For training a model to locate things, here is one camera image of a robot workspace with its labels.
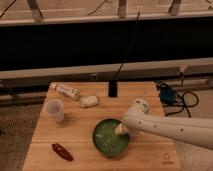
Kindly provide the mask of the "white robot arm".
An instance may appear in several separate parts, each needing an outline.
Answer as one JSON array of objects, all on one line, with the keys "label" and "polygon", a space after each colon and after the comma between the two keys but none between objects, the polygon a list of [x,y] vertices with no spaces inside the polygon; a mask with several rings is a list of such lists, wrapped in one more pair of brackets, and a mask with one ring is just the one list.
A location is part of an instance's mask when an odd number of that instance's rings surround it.
[{"label": "white robot arm", "polygon": [[115,128],[115,134],[142,131],[213,150],[213,119],[164,117],[151,115],[149,111],[146,101],[135,99]]}]

